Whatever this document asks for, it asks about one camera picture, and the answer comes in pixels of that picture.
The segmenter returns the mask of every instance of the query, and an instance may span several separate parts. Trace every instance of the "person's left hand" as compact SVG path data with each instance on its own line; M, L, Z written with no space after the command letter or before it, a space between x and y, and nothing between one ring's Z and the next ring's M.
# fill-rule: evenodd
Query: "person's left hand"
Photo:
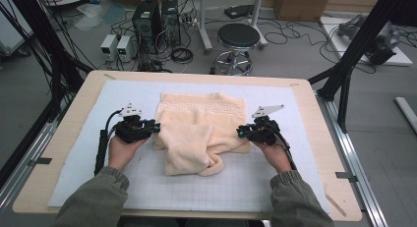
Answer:
M118 136L111 138L108 146L108 166L123 171L135 155L136 150L148 139L126 143Z

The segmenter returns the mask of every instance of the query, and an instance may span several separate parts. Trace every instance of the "floor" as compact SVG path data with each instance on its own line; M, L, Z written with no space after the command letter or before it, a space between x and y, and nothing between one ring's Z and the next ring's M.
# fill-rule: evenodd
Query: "floor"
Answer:
M223 24L221 21L229 21L222 13L224 7L250 4L253 0L231 2L207 1L206 23L208 36L213 44L211 54L205 54L197 28L190 28L190 38L184 37L183 43L187 44L190 41L189 49L194 53L193 61L186 65L167 62L164 68L177 74L208 74L213 59L223 51L223 47L215 39L216 31ZM210 3L215 3L215 7L209 5ZM117 70L115 65L104 64L99 46L111 32L111 24L124 19L124 11L114 0L102 0L101 26L83 31L71 27L82 17L75 9L77 5L61 8L63 19L69 24L72 39L98 69ZM191 7L188 5L185 11L191 10ZM340 13L326 15L352 17L352 14ZM309 79L333 66L331 61L337 61L334 52L321 48L326 39L318 31L321 29L319 24L302 23L301 26L287 22L276 23L267 20L274 18L271 9L262 9L260 17L260 30L267 36L269 43L263 50L251 51L254 62L251 77ZM284 37L277 34L280 32L278 24L283 27L295 26L294 29L298 32L287 28L284 30L287 37ZM128 28L130 25L128 22L123 27ZM62 32L58 32L58 35L69 49ZM360 65L362 70L356 69L353 72L346 125L387 224L417 226L417 136L394 101L397 96L405 97L411 108L417 112L417 49L404 43L401 43L399 48L414 62L412 66L378 66L374 69ZM135 70L136 65L124 64L124 69L131 68ZM319 89L323 84L324 82L317 83L313 88ZM18 54L0 62L0 93L0 120L3 125L0 129L2 167L49 101L50 93L47 80L34 58ZM49 225L53 218L54 216L17 214L8 207L0 216L0 225L45 226ZM337 222L336 226L370 226L369 223L364 214L360 222Z

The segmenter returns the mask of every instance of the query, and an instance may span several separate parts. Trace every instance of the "olive green jacket sleeve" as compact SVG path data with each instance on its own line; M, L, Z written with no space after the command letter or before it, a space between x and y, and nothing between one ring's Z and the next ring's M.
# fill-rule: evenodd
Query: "olive green jacket sleeve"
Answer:
M117 226L128 187L123 173L103 167L65 201L52 226Z
M277 174L270 180L273 214L271 226L333 226L312 188L298 171Z

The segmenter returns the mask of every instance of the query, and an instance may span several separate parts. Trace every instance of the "computer case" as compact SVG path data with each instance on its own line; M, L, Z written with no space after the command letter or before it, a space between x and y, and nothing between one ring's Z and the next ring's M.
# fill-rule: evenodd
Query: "computer case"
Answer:
M163 0L160 13L163 29L166 29L166 42L171 43L171 45L180 45L181 31L178 16L178 0Z
M163 36L157 0L141 0L132 18L140 51L157 54Z

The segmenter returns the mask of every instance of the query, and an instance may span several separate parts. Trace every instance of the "stool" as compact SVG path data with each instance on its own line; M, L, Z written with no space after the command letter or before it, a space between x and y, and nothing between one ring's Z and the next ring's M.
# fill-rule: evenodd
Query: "stool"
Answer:
M248 76L253 69L248 50L258 45L258 31L244 24L227 24L218 30L217 35L218 42L230 50L215 59L210 73L214 75L218 70L224 75Z

